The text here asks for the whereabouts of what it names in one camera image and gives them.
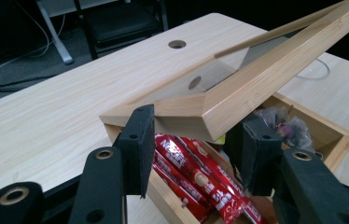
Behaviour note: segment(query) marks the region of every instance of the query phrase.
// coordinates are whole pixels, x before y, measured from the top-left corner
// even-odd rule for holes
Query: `metal leg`
[[[46,22],[46,24],[47,24],[47,26],[49,28],[49,31],[50,31],[50,33],[52,35],[52,41],[53,41],[56,49],[58,50],[59,54],[61,55],[63,62],[65,64],[72,63],[73,62],[73,58],[72,58],[72,56],[70,56],[70,54],[67,51],[66,47],[62,43],[62,40],[56,34],[56,31],[53,28],[52,22],[49,19],[49,14],[44,9],[44,6],[43,6],[43,4],[41,3],[40,0],[37,0],[36,2],[37,2],[37,5],[38,5],[38,8],[41,11],[41,14],[43,15],[44,21]]]

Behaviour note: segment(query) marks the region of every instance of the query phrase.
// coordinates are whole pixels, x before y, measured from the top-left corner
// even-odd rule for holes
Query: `light wood tabletop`
[[[34,181],[46,191],[80,175],[89,152],[111,145],[101,114],[264,32],[209,14],[0,99],[0,188]],[[171,49],[173,40],[187,45]],[[323,64],[308,67],[279,93],[349,130],[349,62],[327,53],[319,59],[328,76],[319,78]],[[349,185],[349,153],[335,175]],[[148,197],[129,197],[128,215],[130,223],[166,222]]]

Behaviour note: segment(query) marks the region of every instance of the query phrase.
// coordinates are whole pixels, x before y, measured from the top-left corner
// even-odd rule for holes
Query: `red snack package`
[[[189,195],[183,188],[178,186],[173,179],[168,176],[157,163],[153,163],[153,169],[163,179],[163,181],[169,186],[174,194],[180,198],[183,203],[182,207],[187,207],[190,213],[195,216],[198,221],[204,223],[209,215],[212,213],[212,209],[206,208],[202,204],[198,203],[191,195]]]
[[[196,189],[188,179],[186,179],[170,162],[168,162],[159,151],[155,151],[154,162],[179,186],[181,186],[188,194],[190,194],[198,203],[205,207],[212,207],[206,197]]]
[[[194,159],[201,165],[207,173],[211,174],[215,179],[220,180],[220,183],[230,192],[240,198],[246,204],[244,212],[246,216],[256,224],[268,223],[258,211],[258,209],[250,202],[244,195],[241,189],[232,181],[232,179],[225,173],[216,161],[204,150],[203,145],[197,140],[176,137],[176,139],[186,148],[186,150],[194,157]]]
[[[159,153],[207,197],[225,223],[233,223],[242,214],[245,204],[207,174],[173,136],[156,134],[155,140]]]

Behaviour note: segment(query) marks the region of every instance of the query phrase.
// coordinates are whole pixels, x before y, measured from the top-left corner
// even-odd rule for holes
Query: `chair seat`
[[[96,47],[104,48],[123,41],[124,37],[132,39],[133,35],[150,34],[160,31],[160,24],[145,8],[138,3],[127,3],[100,7],[86,11],[85,22],[94,36]]]

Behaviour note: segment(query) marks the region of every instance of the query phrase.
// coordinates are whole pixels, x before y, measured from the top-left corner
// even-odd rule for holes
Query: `open box lid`
[[[302,28],[242,66],[248,48]],[[216,141],[347,33],[349,1],[343,1],[222,50],[105,112],[101,121],[113,140],[135,108],[154,104],[157,133]]]

